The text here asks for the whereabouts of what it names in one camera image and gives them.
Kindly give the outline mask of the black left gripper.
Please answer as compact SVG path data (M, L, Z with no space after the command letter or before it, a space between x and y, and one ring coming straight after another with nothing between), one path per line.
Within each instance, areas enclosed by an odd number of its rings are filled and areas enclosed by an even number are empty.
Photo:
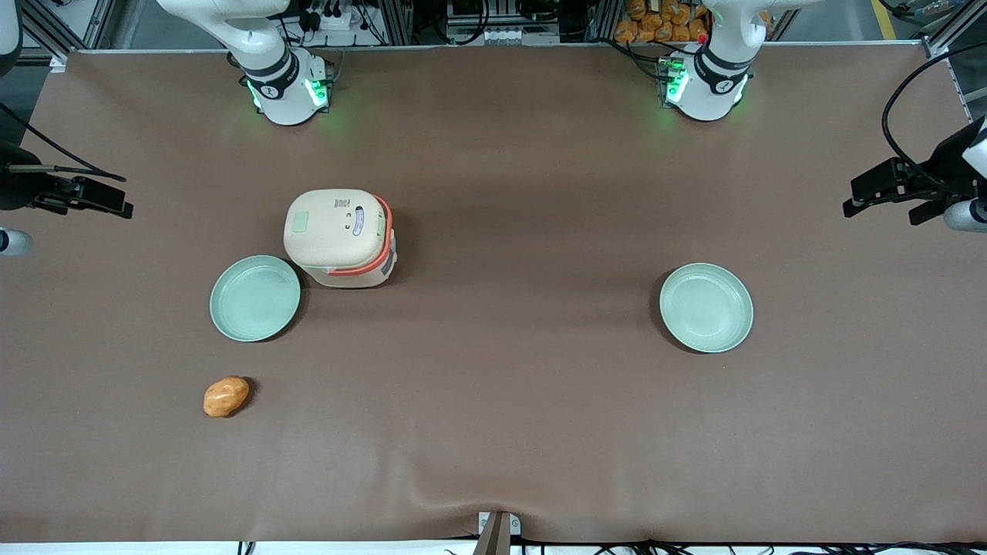
M889 158L850 181L851 197L843 203L843 215L856 217L868 207L885 203L923 200L910 210L910 225L918 226L941 217L948 208L945 166L928 158L909 164L903 158Z

